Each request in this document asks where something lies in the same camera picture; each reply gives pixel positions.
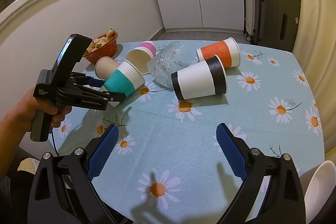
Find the person's left forearm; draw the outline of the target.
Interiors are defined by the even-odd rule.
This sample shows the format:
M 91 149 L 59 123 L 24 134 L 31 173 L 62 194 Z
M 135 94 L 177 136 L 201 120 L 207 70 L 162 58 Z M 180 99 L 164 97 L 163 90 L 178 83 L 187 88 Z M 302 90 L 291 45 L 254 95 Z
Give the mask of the person's left forearm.
M 18 145 L 30 129 L 30 123 L 25 122 L 15 110 L 9 111 L 1 120 L 0 157 L 1 179 L 3 179 L 12 163 Z

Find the person's left hand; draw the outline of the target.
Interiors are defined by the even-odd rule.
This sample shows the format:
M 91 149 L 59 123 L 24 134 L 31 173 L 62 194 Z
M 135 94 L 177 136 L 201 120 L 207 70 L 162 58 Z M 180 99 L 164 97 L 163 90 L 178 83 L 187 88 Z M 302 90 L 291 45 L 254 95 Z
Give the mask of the person's left hand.
M 50 100 L 35 98 L 33 94 L 34 88 L 31 88 L 13 108 L 15 123 L 24 132 L 31 131 L 33 119 L 37 116 L 38 111 L 49 114 L 52 118 L 50 125 L 55 128 L 59 127 L 66 115 L 72 111 L 71 106 L 56 107 Z

